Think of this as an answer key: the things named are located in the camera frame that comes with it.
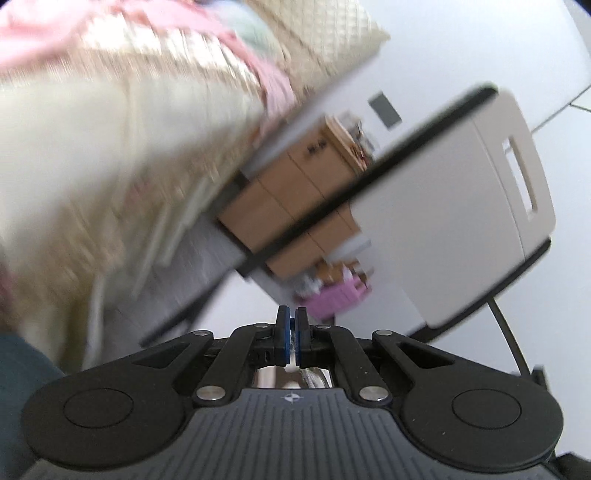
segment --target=pink basket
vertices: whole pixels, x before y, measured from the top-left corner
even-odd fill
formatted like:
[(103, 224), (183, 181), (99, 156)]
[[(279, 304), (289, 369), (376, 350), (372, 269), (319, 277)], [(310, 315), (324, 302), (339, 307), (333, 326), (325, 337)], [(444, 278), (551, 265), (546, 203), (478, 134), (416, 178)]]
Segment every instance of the pink basket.
[(366, 286), (357, 275), (354, 275), (343, 283), (323, 288), (320, 293), (307, 299), (302, 306), (307, 308), (310, 316), (323, 320), (349, 310), (370, 292), (371, 287)]

